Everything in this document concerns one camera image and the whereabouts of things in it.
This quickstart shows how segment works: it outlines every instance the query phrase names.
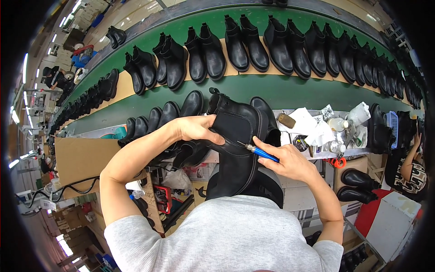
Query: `blue screwdriver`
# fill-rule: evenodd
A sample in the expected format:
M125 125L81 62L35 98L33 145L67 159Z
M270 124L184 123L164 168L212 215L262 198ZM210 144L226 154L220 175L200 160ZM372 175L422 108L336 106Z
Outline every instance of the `blue screwdriver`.
M237 143L242 144L245 146L246 149L248 149L249 151L251 151L254 154L257 154L260 157L266 158L266 159L271 159L275 162L279 162L279 159L275 156L270 155L269 153L266 153L265 151L261 150L260 148L253 146L251 144L244 144L242 142L237 141Z

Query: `gray shirt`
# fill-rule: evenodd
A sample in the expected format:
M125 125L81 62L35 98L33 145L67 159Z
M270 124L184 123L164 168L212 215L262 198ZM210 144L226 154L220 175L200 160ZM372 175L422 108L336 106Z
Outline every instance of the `gray shirt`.
M198 205L169 237L132 215L104 231L122 272L338 271L342 245L307 245L298 219L267 198L237 195Z

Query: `blue tool handle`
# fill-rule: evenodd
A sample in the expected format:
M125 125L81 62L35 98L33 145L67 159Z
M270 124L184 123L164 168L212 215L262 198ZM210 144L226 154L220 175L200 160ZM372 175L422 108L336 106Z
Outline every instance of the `blue tool handle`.
M257 154L258 156L266 158L266 159L271 159L271 160L273 160L275 162L279 162L279 159L277 157L272 156L272 155L266 153L265 151L259 149L258 147L255 147L254 154Z

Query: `brown sanding block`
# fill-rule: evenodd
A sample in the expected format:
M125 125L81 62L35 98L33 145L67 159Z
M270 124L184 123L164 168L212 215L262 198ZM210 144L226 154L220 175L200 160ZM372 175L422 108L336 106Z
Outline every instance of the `brown sanding block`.
M291 118L290 116L284 113L280 113L278 115L278 122L280 122L281 124L283 124L288 128L293 128L294 125L296 124L296 121L293 118Z

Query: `blue plastic basket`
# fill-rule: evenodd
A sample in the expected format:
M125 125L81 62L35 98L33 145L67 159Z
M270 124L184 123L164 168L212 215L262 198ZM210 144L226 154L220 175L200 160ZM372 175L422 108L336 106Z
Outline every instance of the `blue plastic basket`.
M396 140L391 145L392 149L397 148L397 139L399 136L399 118L397 117L397 114L393 111L390 111L387 113L387 126L393 129L393 135L396 137Z

